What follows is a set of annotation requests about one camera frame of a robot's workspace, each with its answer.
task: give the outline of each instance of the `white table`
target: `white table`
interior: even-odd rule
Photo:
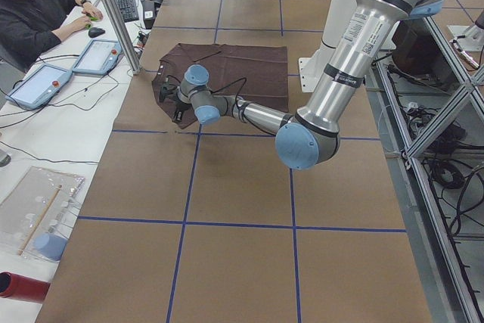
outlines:
[[[76,7],[65,23],[70,23],[79,17],[81,10],[80,7]],[[133,41],[139,31],[136,24],[141,25],[141,21],[126,24]],[[98,39],[116,39],[113,27],[106,16],[102,21],[94,22],[93,26],[99,26],[106,30],[106,33],[99,36]],[[89,40],[87,31],[78,32],[59,46],[44,53],[41,57],[80,54]],[[74,61],[75,58],[71,57],[52,59],[46,62],[59,67],[71,68]],[[34,71],[41,64],[42,62],[37,63],[29,72]],[[87,88],[87,91],[80,92],[60,104],[72,103],[83,108],[89,108],[103,93],[112,89],[118,82],[119,85],[107,93],[90,111],[82,111],[73,106],[46,107],[35,116],[16,126],[0,129],[2,133],[0,141],[28,151],[37,157],[50,160],[99,161],[110,135],[113,121],[119,112],[132,78],[127,60],[122,59],[110,75],[116,81],[109,77],[104,77],[92,87],[89,86],[93,82],[98,81],[99,77],[75,75],[61,89],[59,95],[56,95],[51,100],[51,103],[56,103],[74,92]],[[18,111],[21,111],[19,107],[7,102],[0,110],[0,127],[15,123],[32,113],[26,112],[5,116]],[[79,202],[84,201],[97,165],[38,161],[20,151],[7,148],[3,144],[0,144],[0,148],[11,155],[11,162],[7,166],[0,168],[0,202],[8,196],[31,166],[55,169],[85,177],[85,183],[76,197]],[[0,251],[0,270],[2,271],[13,272],[43,281],[51,281],[56,269],[57,263],[13,256]],[[2,322],[5,323],[34,322],[40,308],[41,305],[36,303],[0,299],[0,317],[2,317]]]

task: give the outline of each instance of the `dark brown cloth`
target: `dark brown cloth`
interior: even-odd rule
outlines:
[[[154,97],[158,105],[173,118],[175,102],[166,98],[159,102],[159,94],[166,77],[175,87],[182,81],[185,71],[192,64],[201,64],[209,72],[211,90],[218,90],[242,77],[247,78],[239,95],[248,101],[271,107],[279,111],[288,111],[287,89],[287,48],[256,47],[241,45],[189,45],[178,43],[168,54],[160,59],[160,69],[152,82]],[[220,91],[220,95],[236,95],[242,82]],[[179,123],[186,128],[197,118],[193,109],[185,112]]]

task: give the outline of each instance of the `man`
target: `man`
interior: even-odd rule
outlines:
[[[83,16],[62,26],[76,6]],[[37,57],[103,14],[90,0],[0,0],[0,43],[27,71]]]

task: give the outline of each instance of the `light blue frame device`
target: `light blue frame device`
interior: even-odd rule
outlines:
[[[73,72],[43,64],[5,98],[26,110],[37,109],[49,102],[72,78]]]
[[[85,75],[104,76],[116,66],[121,52],[118,41],[91,39],[75,62],[72,71]]]

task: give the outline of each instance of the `red cylinder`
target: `red cylinder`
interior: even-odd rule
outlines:
[[[12,272],[0,274],[0,297],[26,302],[42,303],[51,286],[50,283]]]

